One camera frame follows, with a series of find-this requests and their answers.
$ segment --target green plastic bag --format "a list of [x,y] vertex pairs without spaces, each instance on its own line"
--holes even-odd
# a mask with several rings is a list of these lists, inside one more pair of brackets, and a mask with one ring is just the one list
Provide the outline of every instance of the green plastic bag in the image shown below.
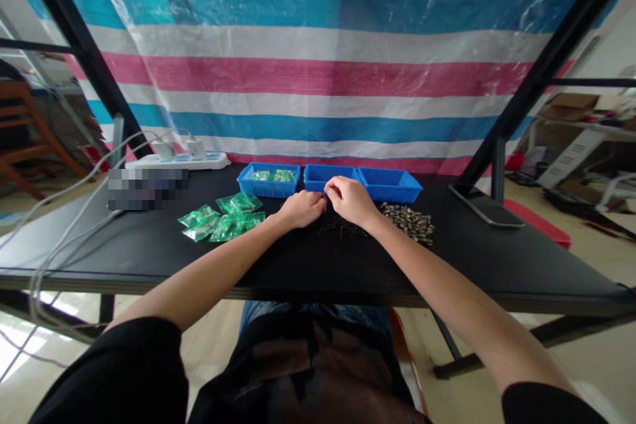
[[217,205],[227,215],[248,214],[263,206],[263,202],[251,192],[241,191],[238,194],[217,199]]
[[287,169],[277,169],[272,180],[276,182],[294,182],[296,174],[294,171]]
[[192,214],[194,214],[196,217],[199,217],[199,222],[208,222],[210,219],[221,215],[208,204],[205,204],[203,207],[200,207],[199,209],[193,211]]
[[272,180],[272,174],[269,171],[256,171],[250,176],[251,180]]
[[190,212],[187,215],[184,215],[180,219],[177,219],[180,223],[185,225],[188,229],[193,229],[194,227],[200,225],[199,217],[195,215],[193,212]]
[[211,219],[209,222],[205,224],[200,223],[195,225],[194,227],[191,227],[182,231],[182,234],[184,234],[186,237],[191,238],[195,242],[199,242],[203,240],[205,237],[207,237],[208,235],[210,235],[210,233],[214,229],[216,222],[218,221],[219,221],[218,218],[214,217],[213,219]]
[[236,221],[236,215],[221,215],[219,220],[216,221],[208,242],[227,242],[234,237],[240,235],[237,234],[237,227],[239,226]]
[[216,212],[216,210],[208,204],[205,204],[203,207],[200,207],[199,209],[192,211],[177,220],[187,228],[194,229],[200,225],[207,224],[212,219],[216,219],[220,215],[221,214],[219,212]]
[[265,212],[256,212],[246,215],[237,215],[237,221],[242,224],[242,233],[255,228],[265,220]]

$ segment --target black shirt sleeve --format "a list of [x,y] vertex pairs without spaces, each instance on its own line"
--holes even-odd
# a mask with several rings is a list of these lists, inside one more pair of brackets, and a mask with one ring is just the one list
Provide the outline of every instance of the black shirt sleeve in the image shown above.
[[56,381],[31,423],[183,423],[181,331],[139,318],[101,335]]
[[607,424],[585,401],[548,384],[522,382],[502,396],[506,424]]

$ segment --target white power strip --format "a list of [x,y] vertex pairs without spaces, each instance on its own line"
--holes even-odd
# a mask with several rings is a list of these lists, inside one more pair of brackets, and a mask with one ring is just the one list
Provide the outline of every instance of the white power strip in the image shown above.
[[158,154],[149,154],[134,162],[127,162],[126,169],[223,169],[230,164],[224,152],[208,152],[205,159],[192,154],[177,154],[174,159],[161,159]]

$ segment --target white charger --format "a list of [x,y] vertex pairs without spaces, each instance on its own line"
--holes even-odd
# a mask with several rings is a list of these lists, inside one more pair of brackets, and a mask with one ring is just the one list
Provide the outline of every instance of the white charger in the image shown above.
[[152,143],[155,151],[159,154],[159,157],[163,160],[172,160],[177,156],[174,147],[169,142],[163,142],[161,138],[157,138],[155,142]]
[[203,147],[203,143],[196,139],[192,134],[190,134],[190,139],[185,142],[185,147],[190,154],[192,154],[193,158],[205,159],[207,157],[207,152],[205,151],[205,147]]

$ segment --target blue plastic tray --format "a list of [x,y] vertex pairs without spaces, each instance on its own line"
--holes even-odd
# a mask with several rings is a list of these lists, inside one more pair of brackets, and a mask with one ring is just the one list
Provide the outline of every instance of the blue plastic tray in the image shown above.
[[346,166],[324,166],[321,164],[308,164],[305,167],[305,189],[315,192],[325,190],[327,182],[333,176],[344,176],[355,180],[360,180],[356,168]]
[[[259,181],[249,177],[256,171],[266,170],[276,172],[278,169],[285,169],[296,174],[294,182]],[[285,199],[296,193],[298,180],[300,179],[300,166],[290,166],[289,164],[264,164],[262,162],[251,162],[238,175],[237,182],[242,191],[249,191],[258,197],[279,197]]]
[[358,168],[360,181],[374,201],[413,203],[423,187],[408,172]]

